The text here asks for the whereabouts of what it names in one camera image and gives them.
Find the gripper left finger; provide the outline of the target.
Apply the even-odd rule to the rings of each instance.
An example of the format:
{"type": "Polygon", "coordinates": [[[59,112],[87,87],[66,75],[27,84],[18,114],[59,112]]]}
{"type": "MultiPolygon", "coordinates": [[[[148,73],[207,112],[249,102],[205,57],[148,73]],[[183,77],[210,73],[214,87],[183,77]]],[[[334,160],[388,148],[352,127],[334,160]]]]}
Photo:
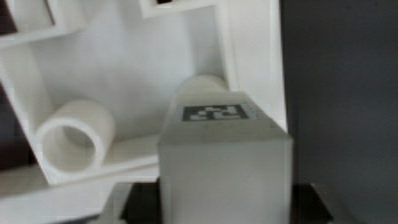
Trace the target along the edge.
{"type": "Polygon", "coordinates": [[[116,184],[98,217],[98,224],[162,224],[157,182],[116,184]]]}

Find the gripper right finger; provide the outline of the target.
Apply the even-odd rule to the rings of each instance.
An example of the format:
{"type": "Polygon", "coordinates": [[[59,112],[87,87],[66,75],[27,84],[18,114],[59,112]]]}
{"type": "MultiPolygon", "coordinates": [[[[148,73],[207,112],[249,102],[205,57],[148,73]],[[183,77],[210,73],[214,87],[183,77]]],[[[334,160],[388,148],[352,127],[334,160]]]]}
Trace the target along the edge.
{"type": "Polygon", "coordinates": [[[343,201],[322,184],[294,185],[290,224],[359,224],[343,201]]]}

